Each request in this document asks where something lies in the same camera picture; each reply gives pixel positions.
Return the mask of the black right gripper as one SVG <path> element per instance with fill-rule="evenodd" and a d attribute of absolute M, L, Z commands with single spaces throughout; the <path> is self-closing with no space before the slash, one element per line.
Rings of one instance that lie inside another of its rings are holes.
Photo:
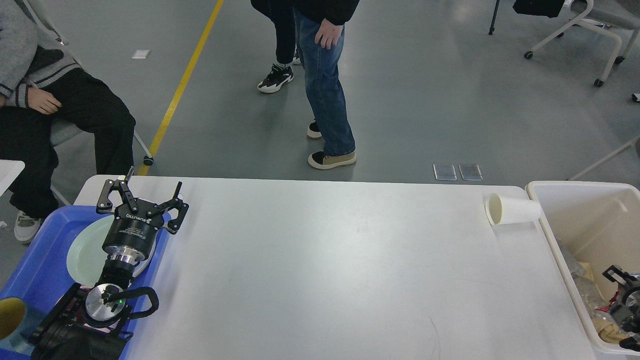
<path fill-rule="evenodd" d="M 611 265 L 602 272 L 602 276 L 617 287 L 615 301 L 612 304 L 612 318 L 624 331 L 640 330 L 639 287 L 640 281 L 628 271 L 617 265 Z M 622 349 L 640 352 L 638 333 L 619 341 Z"/>

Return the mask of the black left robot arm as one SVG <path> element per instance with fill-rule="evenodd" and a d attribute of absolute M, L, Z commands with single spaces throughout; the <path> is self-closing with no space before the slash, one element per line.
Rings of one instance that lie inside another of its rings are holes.
<path fill-rule="evenodd" d="M 32 360 L 118 360 L 133 336 L 128 322 L 159 309 L 153 288 L 132 284 L 151 264 L 158 232 L 176 234 L 189 205 L 180 196 L 182 182 L 169 200 L 154 203 L 133 195 L 131 176 L 104 182 L 96 212 L 113 220 L 102 244 L 102 272 L 90 288 L 73 283 L 36 327 L 29 338 Z"/>

